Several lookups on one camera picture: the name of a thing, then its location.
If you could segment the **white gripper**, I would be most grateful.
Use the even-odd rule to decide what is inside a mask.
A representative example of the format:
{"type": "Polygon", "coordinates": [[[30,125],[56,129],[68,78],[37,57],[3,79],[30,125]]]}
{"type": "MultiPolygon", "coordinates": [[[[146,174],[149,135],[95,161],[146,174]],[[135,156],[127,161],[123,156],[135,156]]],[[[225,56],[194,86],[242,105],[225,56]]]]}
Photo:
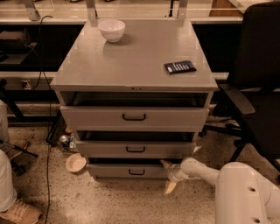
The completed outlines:
{"type": "Polygon", "coordinates": [[[181,164],[172,164],[169,161],[160,160],[163,167],[167,170],[167,177],[171,181],[165,183],[164,194],[170,194],[176,187],[177,183],[186,179],[186,174],[181,169],[181,164]]]}

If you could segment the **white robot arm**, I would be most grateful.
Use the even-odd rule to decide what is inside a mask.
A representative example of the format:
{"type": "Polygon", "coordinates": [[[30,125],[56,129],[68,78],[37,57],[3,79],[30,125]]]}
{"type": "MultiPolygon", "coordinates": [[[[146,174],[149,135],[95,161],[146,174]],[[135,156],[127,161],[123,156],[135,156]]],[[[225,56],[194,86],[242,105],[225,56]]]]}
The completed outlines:
{"type": "Polygon", "coordinates": [[[270,224],[280,217],[280,188],[247,164],[231,162],[216,170],[187,157],[162,165],[166,194],[186,179],[203,179],[215,187],[215,224],[270,224]]]}

